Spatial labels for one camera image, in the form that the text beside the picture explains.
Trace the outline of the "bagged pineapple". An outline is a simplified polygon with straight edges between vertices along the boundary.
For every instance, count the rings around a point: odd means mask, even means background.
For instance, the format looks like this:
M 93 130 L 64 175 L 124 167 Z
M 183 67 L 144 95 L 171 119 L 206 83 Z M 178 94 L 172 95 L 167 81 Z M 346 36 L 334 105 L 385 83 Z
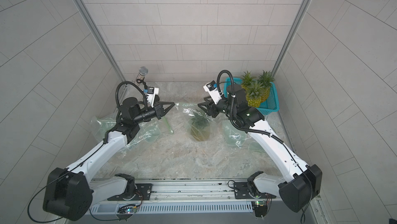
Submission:
M 190 134 L 196 141 L 207 141 L 211 134 L 210 121 L 206 115 L 195 112 L 190 121 Z

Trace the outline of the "yellow pineapple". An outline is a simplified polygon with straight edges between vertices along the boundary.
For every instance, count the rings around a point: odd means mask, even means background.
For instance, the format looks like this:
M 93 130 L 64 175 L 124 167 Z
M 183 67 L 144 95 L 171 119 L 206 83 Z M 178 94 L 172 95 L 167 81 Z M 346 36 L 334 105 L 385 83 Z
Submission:
M 259 108 L 262 103 L 264 87 L 261 82 L 253 81 L 246 90 L 246 100 L 249 107 Z

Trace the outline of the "yellow pineapple zip bag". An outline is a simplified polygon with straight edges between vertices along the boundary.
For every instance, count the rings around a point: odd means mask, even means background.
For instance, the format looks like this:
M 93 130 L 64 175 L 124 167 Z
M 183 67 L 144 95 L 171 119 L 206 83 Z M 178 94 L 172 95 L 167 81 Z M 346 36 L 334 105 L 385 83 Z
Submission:
M 249 134 L 237 130 L 229 120 L 221 122 L 222 135 L 228 146 L 232 148 L 247 149 L 251 152 L 265 153 L 265 150 Z

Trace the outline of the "zip-top bag green pineapple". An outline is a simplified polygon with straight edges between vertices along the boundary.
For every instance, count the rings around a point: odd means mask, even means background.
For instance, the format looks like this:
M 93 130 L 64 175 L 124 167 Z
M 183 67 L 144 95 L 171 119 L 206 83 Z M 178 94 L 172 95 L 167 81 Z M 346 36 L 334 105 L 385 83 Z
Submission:
M 118 131 L 116 115 L 117 113 L 115 112 L 102 118 L 92 117 L 90 129 L 97 143 L 107 140 L 111 132 Z

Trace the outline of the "orange pineapple zip bag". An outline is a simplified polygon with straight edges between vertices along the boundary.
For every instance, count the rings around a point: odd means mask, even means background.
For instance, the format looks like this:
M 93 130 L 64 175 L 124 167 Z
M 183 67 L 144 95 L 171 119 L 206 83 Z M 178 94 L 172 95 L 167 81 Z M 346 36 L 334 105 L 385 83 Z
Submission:
M 143 150 L 154 144 L 158 140 L 173 135 L 174 130 L 166 117 L 161 119 L 154 118 L 149 122 L 140 123 L 140 131 L 135 138 L 126 145 L 129 150 Z

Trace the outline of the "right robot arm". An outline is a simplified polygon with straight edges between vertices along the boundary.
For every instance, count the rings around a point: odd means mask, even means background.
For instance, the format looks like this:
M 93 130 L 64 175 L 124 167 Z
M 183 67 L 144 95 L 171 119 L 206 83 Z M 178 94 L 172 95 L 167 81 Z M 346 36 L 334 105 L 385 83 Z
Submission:
M 279 197 L 295 213 L 306 210 L 311 200 L 320 193 L 323 173 L 317 165 L 309 166 L 296 155 L 272 130 L 257 108 L 250 107 L 244 89 L 229 85 L 223 95 L 215 81 L 204 85 L 209 94 L 198 106 L 215 118 L 227 115 L 233 127 L 248 133 L 268 154 L 281 172 L 280 177 L 257 172 L 249 177 L 248 189 L 252 196 L 269 193 Z

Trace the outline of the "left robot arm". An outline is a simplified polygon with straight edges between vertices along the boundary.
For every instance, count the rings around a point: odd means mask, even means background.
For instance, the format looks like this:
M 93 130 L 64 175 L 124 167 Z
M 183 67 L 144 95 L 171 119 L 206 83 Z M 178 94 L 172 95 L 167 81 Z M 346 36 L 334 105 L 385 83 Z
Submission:
M 145 109 L 140 108 L 136 98 L 125 99 L 118 107 L 115 126 L 105 133 L 102 142 L 65 169 L 55 168 L 49 174 L 43 210 L 77 221 L 98 202 L 111 197 L 120 200 L 134 198 L 137 188 L 131 175 L 119 173 L 96 183 L 92 179 L 114 154 L 134 139 L 140 130 L 140 123 L 155 117 L 161 119 L 174 105 L 174 102 L 160 101 L 159 97 L 155 97 L 154 104 Z

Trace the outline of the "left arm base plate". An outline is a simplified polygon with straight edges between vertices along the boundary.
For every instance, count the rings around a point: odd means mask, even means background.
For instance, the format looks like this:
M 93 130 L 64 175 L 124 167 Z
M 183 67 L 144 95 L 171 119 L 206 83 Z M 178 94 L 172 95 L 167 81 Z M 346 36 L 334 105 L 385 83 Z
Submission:
M 107 198 L 108 201 L 141 201 L 149 200 L 153 184 L 128 184 L 120 195 Z

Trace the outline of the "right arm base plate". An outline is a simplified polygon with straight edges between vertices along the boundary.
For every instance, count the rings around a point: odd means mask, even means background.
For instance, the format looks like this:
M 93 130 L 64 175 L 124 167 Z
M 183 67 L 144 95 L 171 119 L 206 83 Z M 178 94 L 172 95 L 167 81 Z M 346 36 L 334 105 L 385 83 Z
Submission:
M 233 189 L 235 199 L 237 200 L 251 199 L 253 201 L 254 199 L 259 199 L 260 201 L 262 201 L 263 199 L 276 199 L 276 196 L 268 193 L 259 193 L 257 195 L 253 195 L 249 192 L 247 182 L 236 182 L 234 180 L 231 180 L 231 182 L 233 183 L 233 185 L 228 186 Z

